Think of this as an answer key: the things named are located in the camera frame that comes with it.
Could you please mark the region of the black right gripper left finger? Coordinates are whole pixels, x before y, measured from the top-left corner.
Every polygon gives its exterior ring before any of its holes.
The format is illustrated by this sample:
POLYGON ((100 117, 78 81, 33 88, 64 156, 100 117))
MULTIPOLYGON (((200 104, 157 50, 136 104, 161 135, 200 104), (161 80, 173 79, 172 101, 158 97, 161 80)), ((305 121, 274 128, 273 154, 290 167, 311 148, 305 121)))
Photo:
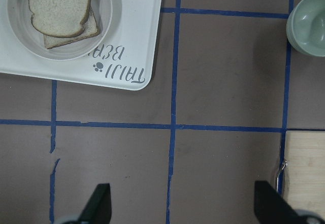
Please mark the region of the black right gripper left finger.
POLYGON ((112 217, 109 183, 98 184, 78 218, 78 223, 110 223, 112 217))

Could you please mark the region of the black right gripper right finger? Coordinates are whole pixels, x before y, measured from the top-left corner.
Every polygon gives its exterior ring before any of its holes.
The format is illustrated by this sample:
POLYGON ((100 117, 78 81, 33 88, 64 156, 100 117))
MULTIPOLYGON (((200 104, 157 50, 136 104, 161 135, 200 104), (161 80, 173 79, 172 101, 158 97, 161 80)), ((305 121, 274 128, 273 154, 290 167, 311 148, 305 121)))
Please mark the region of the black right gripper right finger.
POLYGON ((299 215, 267 181, 254 183, 254 214, 259 223, 301 223, 299 215))

